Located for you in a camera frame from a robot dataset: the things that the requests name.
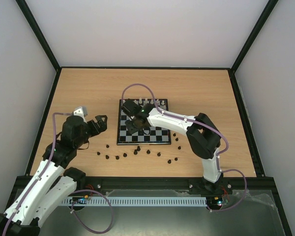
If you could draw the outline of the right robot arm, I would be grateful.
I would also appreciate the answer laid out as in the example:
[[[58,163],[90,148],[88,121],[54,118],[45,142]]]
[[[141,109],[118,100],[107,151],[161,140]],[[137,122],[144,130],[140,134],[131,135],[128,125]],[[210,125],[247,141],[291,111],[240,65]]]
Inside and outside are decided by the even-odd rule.
[[[122,101],[120,109],[129,117],[126,127],[130,133],[153,126],[186,136],[193,153],[202,160],[203,177],[200,187],[211,193],[221,188],[223,174],[218,163],[221,137],[207,115],[179,115],[156,104],[141,106],[131,99]]]

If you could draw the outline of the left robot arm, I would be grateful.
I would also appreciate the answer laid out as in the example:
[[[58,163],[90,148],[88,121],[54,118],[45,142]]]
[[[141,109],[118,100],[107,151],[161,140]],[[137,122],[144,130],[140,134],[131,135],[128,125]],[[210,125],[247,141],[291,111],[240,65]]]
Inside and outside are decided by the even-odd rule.
[[[89,138],[107,129],[107,116],[98,115],[86,121],[74,112],[54,133],[53,142],[46,147],[34,176],[15,202],[0,213],[0,235],[37,236],[40,229],[62,200],[85,183],[86,174],[69,163]]]

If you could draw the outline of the black white chessboard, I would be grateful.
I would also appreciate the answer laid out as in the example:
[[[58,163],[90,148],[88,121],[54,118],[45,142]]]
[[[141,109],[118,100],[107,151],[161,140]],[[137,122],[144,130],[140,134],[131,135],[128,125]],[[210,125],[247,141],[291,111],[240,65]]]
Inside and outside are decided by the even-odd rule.
[[[148,112],[155,108],[152,99],[119,101],[117,145],[170,145],[169,129],[148,123]]]

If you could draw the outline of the black aluminium frame rail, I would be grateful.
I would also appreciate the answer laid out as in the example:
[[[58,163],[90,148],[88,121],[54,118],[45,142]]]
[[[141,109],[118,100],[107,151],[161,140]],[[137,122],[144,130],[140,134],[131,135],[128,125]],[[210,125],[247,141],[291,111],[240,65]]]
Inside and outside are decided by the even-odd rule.
[[[244,183],[248,190],[278,190],[272,177],[223,177],[216,184],[205,183],[201,177],[85,177],[77,184],[77,189],[88,185],[102,193],[112,190],[187,190],[191,194],[222,194],[224,190],[243,190]]]

